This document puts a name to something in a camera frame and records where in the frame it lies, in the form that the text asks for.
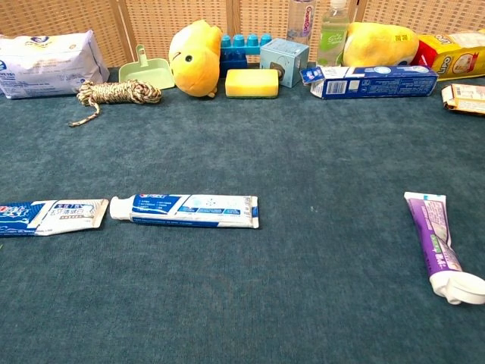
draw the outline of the yellow plush toy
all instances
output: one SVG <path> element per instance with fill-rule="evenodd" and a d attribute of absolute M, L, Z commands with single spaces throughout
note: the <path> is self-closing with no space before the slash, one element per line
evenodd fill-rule
<path fill-rule="evenodd" d="M 418 46 L 418 35 L 406 27 L 350 23 L 343 50 L 343 65 L 372 67 L 410 64 Z"/>
<path fill-rule="evenodd" d="M 179 31 L 168 52 L 175 85 L 196 97 L 215 97 L 222 30 L 197 20 Z"/>

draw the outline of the rope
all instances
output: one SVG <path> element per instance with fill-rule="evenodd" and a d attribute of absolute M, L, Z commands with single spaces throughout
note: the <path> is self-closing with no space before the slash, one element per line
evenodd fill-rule
<path fill-rule="evenodd" d="M 115 102 L 135 102 L 136 104 L 149 102 L 155 104 L 161 100 L 161 91 L 149 83 L 137 80 L 128 80 L 122 83 L 100 83 L 98 85 L 95 85 L 92 81 L 84 81 L 76 97 L 81 104 L 92 106 L 96 111 L 83 120 L 69 123 L 70 127 L 78 127 L 96 119 L 101 113 L 99 104 Z"/>

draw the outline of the white package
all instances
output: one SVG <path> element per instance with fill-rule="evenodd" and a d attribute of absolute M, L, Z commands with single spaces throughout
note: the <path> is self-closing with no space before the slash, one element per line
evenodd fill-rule
<path fill-rule="evenodd" d="M 0 37 L 0 90 L 8 99 L 75 94 L 85 80 L 108 77 L 92 30 Z"/>

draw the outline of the sponge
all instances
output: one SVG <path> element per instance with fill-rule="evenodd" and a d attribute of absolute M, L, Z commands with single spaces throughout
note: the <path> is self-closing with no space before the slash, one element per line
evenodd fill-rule
<path fill-rule="evenodd" d="M 255 99 L 278 96 L 278 71 L 262 68 L 228 70 L 226 96 L 230 98 Z"/>

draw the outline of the dustpan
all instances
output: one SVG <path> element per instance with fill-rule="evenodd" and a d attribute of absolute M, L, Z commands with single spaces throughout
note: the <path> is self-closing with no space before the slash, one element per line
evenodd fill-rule
<path fill-rule="evenodd" d="M 138 80 L 150 83 L 156 89 L 175 87 L 174 77 L 167 60 L 163 58 L 147 59 L 145 46 L 136 46 L 138 61 L 125 64 L 118 71 L 120 82 Z"/>

